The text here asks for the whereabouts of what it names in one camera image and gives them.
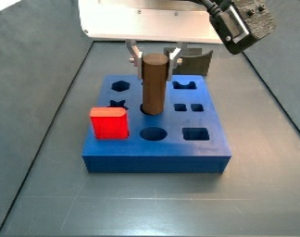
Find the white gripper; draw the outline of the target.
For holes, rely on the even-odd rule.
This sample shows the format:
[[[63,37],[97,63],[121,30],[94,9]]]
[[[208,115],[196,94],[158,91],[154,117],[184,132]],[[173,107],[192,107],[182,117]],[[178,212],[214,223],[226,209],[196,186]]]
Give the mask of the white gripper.
[[[129,62],[142,79],[142,51],[137,41],[178,42],[166,49],[168,80],[186,43],[220,44],[204,6],[182,0],[78,0],[81,27],[93,39],[126,40]]]

